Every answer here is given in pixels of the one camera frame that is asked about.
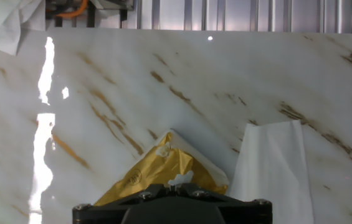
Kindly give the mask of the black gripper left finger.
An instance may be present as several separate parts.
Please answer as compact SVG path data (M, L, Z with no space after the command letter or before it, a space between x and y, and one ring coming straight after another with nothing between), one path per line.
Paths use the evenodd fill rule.
M170 190L163 184L151 184L147 189L104 205L81 203L72 209L72 223L121 223L130 208L168 196Z

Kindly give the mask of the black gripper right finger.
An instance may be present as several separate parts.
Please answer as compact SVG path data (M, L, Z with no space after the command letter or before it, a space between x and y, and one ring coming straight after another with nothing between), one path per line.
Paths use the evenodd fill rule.
M241 201L196 184L175 185L173 193L193 223L272 223L272 202L266 199Z

